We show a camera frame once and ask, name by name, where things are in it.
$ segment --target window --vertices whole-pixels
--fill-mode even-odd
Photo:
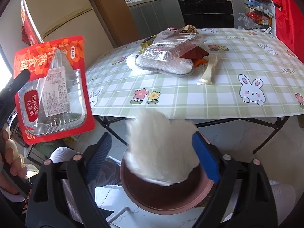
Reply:
[[[7,85],[11,77],[12,77],[12,73],[5,64],[2,55],[0,53],[0,91]]]

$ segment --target peanut package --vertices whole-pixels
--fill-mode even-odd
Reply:
[[[27,144],[94,129],[84,60],[82,36],[33,45],[15,54],[14,78],[24,69],[30,71],[29,81],[15,95]]]

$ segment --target blue gripper pad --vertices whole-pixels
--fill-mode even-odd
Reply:
[[[192,146],[199,161],[207,174],[207,177],[215,183],[219,183],[221,176],[219,174],[219,166],[212,154],[206,147],[207,142],[200,137],[199,134],[194,133],[192,135]]]
[[[95,154],[90,159],[87,166],[86,183],[89,184],[91,181],[97,178],[101,170],[101,166],[104,163],[110,149],[112,147],[112,137],[107,134],[100,146],[96,150]]]

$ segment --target beige refrigerator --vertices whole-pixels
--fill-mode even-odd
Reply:
[[[86,69],[113,49],[89,0],[25,0],[35,32],[44,41],[83,36]]]

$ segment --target green plaid tablecloth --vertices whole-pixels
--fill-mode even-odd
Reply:
[[[125,57],[141,49],[139,40],[100,57],[86,71],[93,114],[134,117],[139,108],[156,109],[171,119],[304,113],[304,66],[275,36],[239,29],[199,31],[207,39],[201,47],[218,55],[213,84],[196,84],[204,67],[186,78],[135,76]]]

